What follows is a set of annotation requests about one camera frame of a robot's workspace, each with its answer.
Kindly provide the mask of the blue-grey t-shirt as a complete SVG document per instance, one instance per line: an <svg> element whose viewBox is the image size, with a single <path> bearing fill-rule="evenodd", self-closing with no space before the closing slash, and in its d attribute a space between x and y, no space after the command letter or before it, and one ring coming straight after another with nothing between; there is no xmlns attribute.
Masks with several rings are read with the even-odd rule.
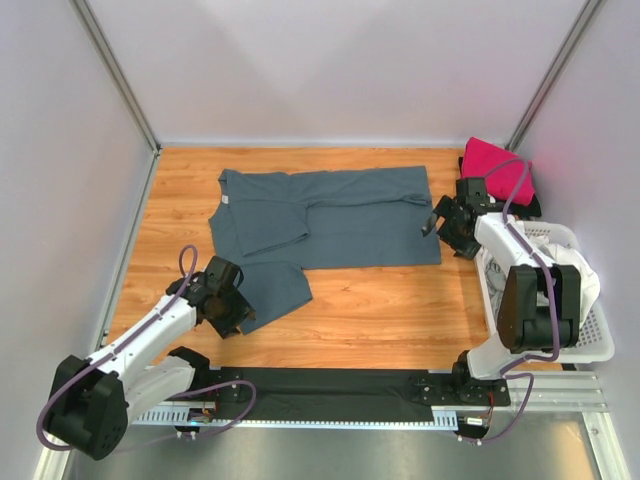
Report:
<svg viewBox="0 0 640 480"><path fill-rule="evenodd" d="M238 265L241 294L255 317L248 335L309 303L308 270L438 265L433 210L423 166L218 178L209 220L217 255Z"/></svg>

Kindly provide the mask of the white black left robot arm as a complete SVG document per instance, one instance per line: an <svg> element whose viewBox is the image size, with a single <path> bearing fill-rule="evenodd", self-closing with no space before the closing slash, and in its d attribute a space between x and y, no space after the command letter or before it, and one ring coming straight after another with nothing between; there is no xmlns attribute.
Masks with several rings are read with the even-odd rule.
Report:
<svg viewBox="0 0 640 480"><path fill-rule="evenodd" d="M216 382L209 360L186 347L154 360L175 339L202 323L227 338L255 311L240 293L241 268L214 256L206 268L181 267L154 307L132 328L86 358L68 356L57 367L36 435L53 451L77 450L94 460L110 455L131 423L166 400L199 401L247 380Z"/></svg>

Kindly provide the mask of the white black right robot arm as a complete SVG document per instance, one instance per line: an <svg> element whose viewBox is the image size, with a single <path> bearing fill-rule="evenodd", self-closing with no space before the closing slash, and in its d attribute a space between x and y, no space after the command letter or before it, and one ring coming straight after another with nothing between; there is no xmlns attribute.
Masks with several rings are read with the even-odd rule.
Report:
<svg viewBox="0 0 640 480"><path fill-rule="evenodd" d="M450 379L452 395L470 404L484 395L486 380L503 377L527 361L554 362L576 346L581 319L581 276L570 264L543 253L494 203L481 177L456 181L456 194L443 196L422 227L436 231L454 254L472 260L488 251L506 275L496 332L466 353L467 368Z"/></svg>

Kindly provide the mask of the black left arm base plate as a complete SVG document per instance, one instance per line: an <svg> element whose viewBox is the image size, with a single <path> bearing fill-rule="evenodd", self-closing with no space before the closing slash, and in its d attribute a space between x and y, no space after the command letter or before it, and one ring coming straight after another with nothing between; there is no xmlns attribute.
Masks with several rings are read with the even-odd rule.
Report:
<svg viewBox="0 0 640 480"><path fill-rule="evenodd" d="M244 380L244 372L240 369L219 369L209 370L208 372L198 374L194 379L190 390L200 390L212 385L218 385L234 380ZM204 400L207 402L222 403L246 403L252 397L252 391L249 386L225 386L216 390L210 390L200 393L192 397L192 400Z"/></svg>

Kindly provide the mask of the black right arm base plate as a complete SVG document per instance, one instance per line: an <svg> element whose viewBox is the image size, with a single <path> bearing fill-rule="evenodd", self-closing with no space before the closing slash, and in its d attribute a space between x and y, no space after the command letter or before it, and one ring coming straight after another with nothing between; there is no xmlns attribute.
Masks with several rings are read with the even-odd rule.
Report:
<svg viewBox="0 0 640 480"><path fill-rule="evenodd" d="M429 406L511 405L505 380L477 380L453 373L421 372L409 379L409 385L414 398Z"/></svg>

